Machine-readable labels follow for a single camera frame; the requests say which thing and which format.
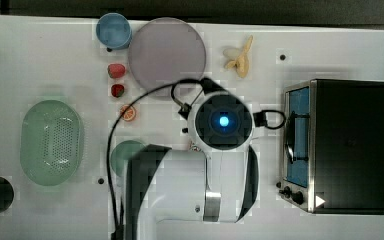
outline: red strawberry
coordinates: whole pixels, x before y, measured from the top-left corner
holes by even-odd
[[[111,95],[113,97],[119,98],[123,95],[124,93],[124,86],[121,84],[114,84],[111,87]]]
[[[123,64],[113,63],[108,65],[108,75],[110,75],[110,78],[112,79],[121,78],[125,73],[126,68]]]

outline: green cup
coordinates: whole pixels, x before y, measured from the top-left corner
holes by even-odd
[[[145,147],[145,144],[135,141],[127,140],[118,144],[111,153],[111,168],[117,176],[123,176],[125,165],[131,157]]]

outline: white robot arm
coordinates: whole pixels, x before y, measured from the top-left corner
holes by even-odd
[[[258,163],[250,142],[256,127],[267,127],[265,113],[252,113],[213,81],[201,81],[204,98],[179,113],[203,152],[149,145],[130,159],[126,240],[156,240],[162,220],[237,222],[255,202]]]

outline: wire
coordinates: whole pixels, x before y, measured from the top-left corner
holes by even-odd
[[[179,84],[200,84],[201,82],[199,81],[199,80],[196,80],[196,79],[190,79],[190,78],[186,78],[186,79],[183,79],[183,80],[180,80],[180,81],[178,81],[177,83],[174,83],[173,84],[173,86],[171,87],[171,92],[170,92],[170,95],[171,95],[171,99],[173,99],[173,101],[175,102],[175,103],[177,103],[177,105],[179,105],[181,108],[185,108],[185,104],[184,103],[182,103],[180,100],[178,100],[177,98],[176,98],[176,96],[174,96],[174,90],[176,89],[176,87],[177,87],[177,85],[179,85]]]
[[[272,127],[272,126],[269,126],[268,124],[266,124],[264,127],[268,128],[270,130],[276,130],[276,129],[279,129],[279,128],[283,127],[283,125],[285,125],[286,116],[285,116],[284,112],[278,111],[278,110],[263,110],[261,112],[264,112],[264,114],[265,113],[278,113],[278,114],[280,114],[282,116],[282,122],[279,125]]]
[[[110,188],[110,193],[111,193],[111,202],[112,202],[112,207],[113,207],[113,215],[114,215],[114,224],[115,224],[115,228],[117,229],[117,227],[119,227],[120,225],[123,225],[123,216],[124,216],[124,206],[123,206],[123,199],[120,198],[120,222],[118,221],[118,218],[117,218],[117,205],[116,205],[116,200],[115,200],[115,193],[114,193],[114,186],[113,186],[113,182],[112,182],[112,177],[111,177],[111,169],[110,169],[110,152],[111,152],[111,142],[112,142],[112,137],[113,137],[113,134],[115,132],[115,129],[117,128],[117,124],[120,122],[120,120],[123,118],[124,114],[127,112],[127,110],[129,110],[134,104],[136,104],[138,101],[140,101],[141,99],[143,99],[144,97],[154,93],[154,92],[157,92],[161,89],[164,89],[164,88],[169,88],[169,87],[172,87],[172,93],[174,92],[174,88],[179,85],[179,84],[200,84],[200,81],[199,80],[196,80],[196,79],[183,79],[183,80],[180,80],[178,82],[175,82],[175,83],[170,83],[170,84],[165,84],[165,85],[162,85],[160,87],[157,87],[157,88],[154,88],[146,93],[144,93],[143,95],[139,96],[138,98],[136,98],[133,102],[131,102],[126,109],[124,109],[123,112],[120,113],[120,116],[117,118],[117,120],[114,122],[112,128],[111,128],[111,131],[110,131],[110,134],[108,136],[108,144],[107,144],[107,155],[106,155],[106,167],[107,167],[107,175],[108,175],[108,186]]]

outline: toaster oven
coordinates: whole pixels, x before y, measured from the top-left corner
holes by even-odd
[[[315,79],[284,91],[282,198],[310,213],[384,214],[384,82]]]

